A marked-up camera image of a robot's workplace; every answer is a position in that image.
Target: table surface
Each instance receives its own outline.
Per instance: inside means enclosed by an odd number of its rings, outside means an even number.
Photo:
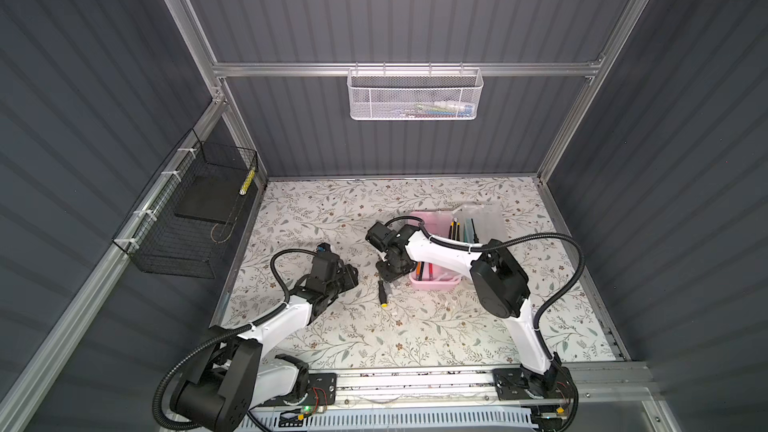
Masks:
[[[466,279],[450,292],[424,292],[401,278],[392,284],[389,307],[379,306],[378,256],[365,241],[368,228],[375,220],[414,210],[453,210],[466,203],[499,204],[510,238],[554,230],[530,177],[271,182],[223,326],[252,320],[283,300],[269,270],[275,252],[314,250],[328,242],[358,267],[360,285],[281,342],[277,352],[314,369],[519,362],[504,324],[482,308]],[[573,273],[559,241],[526,242],[510,250],[528,273],[534,309]],[[289,254],[277,267],[291,287],[309,272],[310,257]],[[564,361],[615,360],[580,284],[547,310],[541,329]]]

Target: wire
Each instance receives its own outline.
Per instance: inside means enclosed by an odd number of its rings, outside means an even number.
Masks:
[[[253,422],[256,427],[259,427],[259,430],[261,430],[261,432],[272,432],[272,430],[269,430],[268,428],[266,428],[264,424],[259,422],[259,419],[256,418],[253,412],[248,410],[246,414],[248,414],[248,418],[250,419],[250,421]]]
[[[296,281],[296,283],[295,283],[295,284],[293,284],[293,285],[294,285],[294,286],[297,286],[297,285],[301,284],[302,282],[304,282],[305,280],[307,280],[309,276],[310,276],[309,274],[304,274],[304,275],[302,275],[301,277],[299,277],[299,280],[297,280],[297,281]]]
[[[280,252],[272,256],[272,260],[270,260],[270,270],[272,271],[272,275],[274,275],[277,283],[280,284],[280,288],[283,289],[283,293],[286,296],[286,300],[285,300],[286,304],[290,300],[290,291],[288,290],[288,286],[284,283],[283,278],[280,276],[280,274],[277,273],[277,269],[275,268],[275,261],[278,259],[278,257],[281,257],[285,254],[293,254],[293,253],[317,255],[317,252],[312,252],[311,250],[305,250],[303,248],[286,248],[285,250],[281,250]]]
[[[418,221],[419,224],[423,224],[424,223],[424,219],[421,218],[421,217],[399,216],[399,217],[393,218],[392,220],[387,221],[384,225],[389,227],[390,224],[392,224],[393,222],[397,222],[398,220],[416,220],[416,221]]]
[[[328,396],[326,395],[326,390],[325,389],[320,389],[320,392],[322,392],[322,396],[325,398],[324,401],[326,403],[326,408],[328,408]]]
[[[578,410],[578,389],[576,388],[576,384],[573,383],[571,380],[571,376],[565,373],[565,370],[563,370],[562,366],[558,364],[556,361],[552,361],[552,364],[554,364],[554,368],[560,372],[560,374],[563,375],[563,377],[566,378],[566,381],[568,382],[568,388],[571,389],[571,396],[573,397],[573,401],[570,402],[570,410],[568,411],[568,418],[565,419],[565,421],[562,423],[562,426],[559,429],[554,430],[553,432],[563,432],[567,428],[571,427],[571,424],[573,423],[574,419],[576,418],[576,410]]]
[[[274,275],[275,280],[277,280],[277,283],[280,284],[280,288],[283,289],[283,293],[285,294],[285,301],[282,304],[278,305],[272,311],[262,315],[261,317],[259,317],[258,319],[256,319],[255,321],[249,324],[245,324],[236,329],[226,331],[221,335],[208,339],[207,341],[198,345],[195,349],[193,349],[191,352],[187,354],[187,357],[181,359],[181,361],[179,361],[178,364],[173,366],[172,369],[168,370],[166,375],[160,380],[160,383],[158,384],[158,388],[155,390],[154,396],[152,397],[152,416],[161,427],[164,427],[169,430],[191,430],[191,429],[196,429],[197,427],[201,427],[195,422],[192,422],[192,421],[179,422],[178,420],[172,420],[165,415],[165,412],[163,412],[162,404],[163,404],[163,396],[165,395],[165,391],[168,388],[168,384],[170,384],[174,376],[178,374],[181,367],[184,364],[186,364],[189,360],[191,360],[195,355],[199,354],[203,350],[208,349],[208,347],[212,345],[219,344],[222,341],[228,340],[232,337],[242,334],[243,332],[247,332],[251,330],[253,327],[258,327],[259,325],[262,325],[264,322],[267,322],[272,318],[274,318],[276,315],[278,315],[287,307],[288,301],[290,300],[290,291],[288,290],[288,287],[284,283],[283,278],[280,276],[280,274],[277,273],[277,269],[275,268],[275,260],[277,260],[278,257],[284,254],[291,254],[294,252],[301,252],[303,254],[309,254],[309,255],[317,255],[315,252],[312,252],[310,250],[304,250],[303,248],[287,248],[285,250],[281,250],[280,252],[272,256],[272,260],[270,261],[270,269],[272,270],[272,275]]]
[[[569,386],[563,384],[562,382],[558,382],[558,385],[562,385],[564,389],[570,389]],[[563,395],[562,391],[560,389],[558,389],[558,390],[560,391],[560,395],[563,396],[563,400],[565,400],[565,396]],[[566,403],[566,405],[571,405],[571,399],[570,398],[568,399],[568,402]]]
[[[179,422],[178,420],[172,420],[169,419],[168,416],[165,415],[165,412],[163,412],[162,404],[163,404],[163,396],[165,395],[165,390],[168,388],[168,384],[170,381],[174,378],[176,373],[178,373],[179,369],[181,369],[181,366],[186,364],[192,357],[199,354],[203,350],[206,350],[211,345],[216,345],[221,341],[225,341],[228,338],[235,337],[238,334],[242,334],[245,331],[249,331],[251,329],[251,325],[244,325],[243,327],[238,327],[236,329],[232,329],[230,331],[224,332],[222,335],[219,335],[218,337],[214,337],[212,339],[209,339],[202,344],[198,345],[194,350],[189,352],[187,354],[187,357],[181,359],[181,361],[173,366],[172,369],[168,370],[165,377],[163,377],[160,380],[160,383],[158,384],[158,388],[154,392],[154,396],[152,397],[152,416],[154,417],[155,421],[161,426],[165,427],[169,430],[192,430],[197,429],[197,427],[201,427],[200,425],[196,424],[195,422],[189,421],[189,422]]]
[[[391,220],[389,220],[385,226],[389,226],[389,224],[398,221],[398,220],[416,220],[418,221],[418,227],[421,229],[422,233],[427,237],[427,239],[430,242],[433,242],[437,245],[441,245],[443,247],[447,247],[453,250],[460,250],[460,251],[466,251],[466,252],[493,252],[495,250],[499,250],[501,248],[507,248],[511,247],[513,245],[522,244],[524,242],[530,242],[533,240],[541,240],[541,239],[550,239],[550,238],[556,238],[557,240],[560,240],[562,242],[568,242],[569,244],[573,245],[576,249],[576,252],[578,254],[578,264],[576,265],[576,270],[574,271],[574,274],[571,276],[571,278],[568,280],[568,282],[563,285],[560,290],[555,292],[549,299],[547,299],[546,302],[543,303],[543,305],[539,308],[539,310],[536,311],[536,315],[533,317],[533,328],[536,332],[536,339],[538,339],[538,342],[542,346],[542,349],[544,350],[544,354],[546,354],[547,359],[549,359],[552,364],[554,364],[555,368],[564,376],[569,377],[568,374],[565,373],[565,371],[562,369],[562,366],[557,363],[556,360],[553,360],[552,352],[549,351],[549,346],[547,346],[547,343],[544,341],[544,336],[542,335],[542,331],[539,330],[539,322],[541,321],[542,315],[544,312],[552,306],[553,303],[560,300],[560,298],[568,293],[568,291],[571,290],[571,288],[576,285],[578,280],[581,277],[581,274],[584,272],[584,266],[586,265],[586,258],[584,256],[584,250],[581,248],[581,245],[576,242],[576,240],[571,237],[570,235],[560,234],[557,232],[540,232],[536,234],[531,235],[525,235],[523,237],[514,238],[512,240],[507,240],[506,242],[502,242],[497,245],[481,245],[478,247],[473,247],[471,245],[460,245],[460,244],[454,244],[450,242],[444,242],[440,240],[440,237],[438,236],[432,236],[430,234],[425,226],[424,220],[419,217],[414,216],[399,216],[395,217]],[[573,423],[573,420],[576,416],[576,410],[578,409],[578,389],[576,388],[576,384],[574,384],[571,380],[568,380],[568,383],[571,385],[571,392],[573,396],[573,401],[571,402],[571,411],[568,414],[568,418],[563,422],[562,427],[557,429],[555,432],[562,432],[563,430],[566,430],[567,428],[571,427],[571,424]]]
[[[317,389],[312,388],[312,392],[315,393],[315,408],[312,409],[312,412],[310,413],[310,415],[312,415],[315,412],[317,412],[317,408],[318,408],[318,406],[320,406],[320,396],[317,395]]]

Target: gray wall panel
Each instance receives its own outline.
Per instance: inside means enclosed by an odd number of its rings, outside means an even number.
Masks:
[[[768,0],[652,0],[550,182],[686,430],[763,423],[766,60]]]
[[[228,79],[272,177],[535,172],[584,80],[485,80],[478,118],[357,121],[340,77]]]
[[[0,0],[0,30],[5,394],[210,95],[162,0]],[[223,280],[126,271],[27,430],[153,427]]]
[[[597,58],[627,0],[192,0],[222,62]]]

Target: aluminum frame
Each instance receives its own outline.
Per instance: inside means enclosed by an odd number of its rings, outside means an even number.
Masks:
[[[560,208],[558,208],[558,204],[554,200],[549,187],[541,181],[538,181],[536,183],[536,189],[538,190],[539,196],[542,198],[544,208],[547,209],[547,213],[552,219],[552,226],[554,226],[554,230],[556,232],[560,232],[561,234],[571,235],[571,231],[568,230],[568,226],[565,224],[565,219],[563,218],[563,215],[560,212]],[[576,267],[576,264],[578,264],[578,255],[576,254],[575,250],[573,250],[569,245],[563,244],[563,246],[565,247],[565,253],[568,254],[568,258],[571,259],[571,264]],[[584,289],[584,292],[587,294],[587,299],[592,306],[595,317],[597,317],[600,321],[600,326],[602,327],[606,338],[609,341],[611,338],[616,341],[615,348],[617,350],[614,350],[614,355],[616,355],[618,352],[618,355],[621,359],[632,360],[626,345],[624,345],[624,341],[621,340],[621,337],[616,330],[616,325],[614,324],[613,319],[610,318],[608,308],[605,306],[605,302],[603,302],[603,298],[600,296],[598,287],[595,285],[594,280],[592,280],[592,276],[590,275],[589,269],[587,267],[584,267],[584,272],[581,274],[579,283]]]
[[[581,121],[587,115],[589,107],[592,105],[594,98],[598,95],[603,83],[605,83],[606,77],[608,77],[610,70],[616,63],[616,59],[624,48],[624,44],[627,43],[629,35],[632,33],[634,26],[637,25],[640,15],[643,13],[643,10],[645,10],[649,1],[650,0],[629,0],[624,11],[621,13],[619,20],[616,23],[616,27],[611,31],[608,42],[606,43],[603,52],[600,54],[600,70],[594,78],[588,80],[581,88],[581,91],[574,101],[570,112],[568,112],[560,131],[554,138],[552,146],[547,151],[547,155],[544,157],[541,167],[539,167],[539,177],[542,178],[544,183],[552,177],[554,168],[557,167],[560,158],[562,158],[565,149],[571,142]]]
[[[499,400],[492,370],[503,365],[327,369],[334,373],[337,409],[452,407],[459,405],[543,405],[556,399]],[[653,401],[658,386],[645,362],[568,364],[585,402]]]
[[[418,175],[381,175],[381,176],[287,176],[270,177],[271,182],[298,182],[305,180],[390,180],[402,178],[406,180],[419,180],[422,178],[496,178],[496,177],[536,177],[535,172],[524,172],[519,174],[418,174]]]
[[[217,77],[346,77],[355,74],[380,75],[461,75],[480,69],[486,77],[594,77],[600,62],[540,62],[540,63],[228,63],[216,62]]]
[[[232,91],[226,82],[217,77],[214,73],[213,65],[216,63],[216,55],[208,42],[203,26],[197,18],[197,14],[192,7],[191,1],[163,1],[173,17],[184,42],[187,44],[187,49],[189,49],[189,52],[197,65],[197,69],[208,87],[211,97],[215,99],[223,97],[229,104],[223,118],[226,128],[232,135],[235,145],[245,149],[253,149],[258,152],[253,137],[248,132],[248,127],[245,124],[243,115],[240,113],[240,109],[237,107],[234,100]],[[259,181],[262,185],[265,185],[269,174],[261,160],[261,155],[258,153],[257,155],[259,160]]]
[[[179,149],[163,168],[163,172],[172,172],[178,168],[188,154],[188,149],[197,142],[197,137],[208,137],[223,110],[223,100],[211,101],[195,124],[194,133],[187,134]],[[138,210],[146,209],[156,199],[166,181],[171,180],[170,176],[171,174],[158,174],[155,183],[139,202]],[[133,235],[141,221],[139,214],[130,216],[120,230],[119,237]],[[0,430],[24,430],[129,263],[128,256],[117,245],[110,243],[109,249],[0,403]]]
[[[248,215],[248,222],[246,222],[243,236],[240,237],[240,244],[237,245],[235,251],[235,258],[232,261],[230,271],[226,276],[226,281],[219,294],[219,301],[216,303],[216,309],[214,309],[214,316],[210,319],[210,326],[221,325],[226,313],[226,306],[230,302],[232,297],[232,291],[237,281],[237,275],[240,273],[240,266],[243,264],[245,252],[248,249],[248,243],[250,242],[250,236],[254,232],[254,226],[256,219],[259,216],[259,210],[261,210],[261,202],[264,200],[264,192],[266,192],[266,184],[259,187],[259,191],[256,194],[256,200],[251,207],[250,214]]]

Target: white wire mesh basket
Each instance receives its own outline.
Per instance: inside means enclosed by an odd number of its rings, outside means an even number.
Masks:
[[[354,120],[472,120],[483,81],[480,69],[405,67],[377,73],[350,69],[346,84]]]

